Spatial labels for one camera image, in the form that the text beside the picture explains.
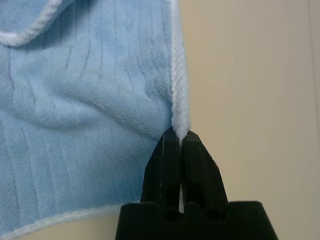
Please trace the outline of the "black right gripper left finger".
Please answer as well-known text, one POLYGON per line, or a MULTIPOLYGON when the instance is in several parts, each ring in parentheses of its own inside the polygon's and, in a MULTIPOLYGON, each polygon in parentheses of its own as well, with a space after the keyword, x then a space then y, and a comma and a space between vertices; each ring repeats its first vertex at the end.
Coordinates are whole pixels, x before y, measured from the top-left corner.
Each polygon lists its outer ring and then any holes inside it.
POLYGON ((161 135, 145 167, 140 201, 178 208, 180 183, 180 142, 170 127, 161 135))

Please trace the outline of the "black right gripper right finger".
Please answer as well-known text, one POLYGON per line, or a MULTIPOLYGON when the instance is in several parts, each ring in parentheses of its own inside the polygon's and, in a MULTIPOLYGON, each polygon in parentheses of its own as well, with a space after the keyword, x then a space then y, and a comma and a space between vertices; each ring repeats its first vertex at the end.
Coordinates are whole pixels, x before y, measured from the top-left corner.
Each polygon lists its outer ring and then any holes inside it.
POLYGON ((181 150, 183 203, 224 208, 228 198, 220 170, 200 137, 188 131, 181 150))

